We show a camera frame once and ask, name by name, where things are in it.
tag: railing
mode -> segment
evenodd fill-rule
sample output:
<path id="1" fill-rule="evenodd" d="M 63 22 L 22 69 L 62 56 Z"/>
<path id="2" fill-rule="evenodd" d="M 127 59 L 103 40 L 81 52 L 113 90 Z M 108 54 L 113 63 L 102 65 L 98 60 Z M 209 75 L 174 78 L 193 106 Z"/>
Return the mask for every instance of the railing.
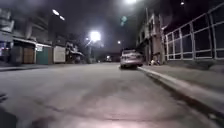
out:
<path id="1" fill-rule="evenodd" d="M 224 59 L 224 3 L 165 35 L 168 60 Z"/>

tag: parked car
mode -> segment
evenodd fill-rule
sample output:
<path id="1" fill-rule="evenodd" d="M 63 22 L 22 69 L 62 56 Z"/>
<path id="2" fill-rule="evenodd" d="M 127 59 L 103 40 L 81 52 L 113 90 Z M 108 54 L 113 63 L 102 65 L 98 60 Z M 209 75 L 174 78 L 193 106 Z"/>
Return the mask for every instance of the parked car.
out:
<path id="1" fill-rule="evenodd" d="M 137 67 L 143 65 L 142 55 L 135 50 L 124 50 L 121 55 L 120 67 Z"/>

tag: asphalt road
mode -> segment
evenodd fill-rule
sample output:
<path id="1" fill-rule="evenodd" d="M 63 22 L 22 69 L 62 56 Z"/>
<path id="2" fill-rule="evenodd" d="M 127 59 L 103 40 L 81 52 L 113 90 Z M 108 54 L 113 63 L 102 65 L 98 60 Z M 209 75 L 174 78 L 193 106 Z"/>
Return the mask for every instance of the asphalt road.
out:
<path id="1" fill-rule="evenodd" d="M 117 64 L 1 72 L 0 91 L 19 128 L 210 127 L 150 78 Z"/>

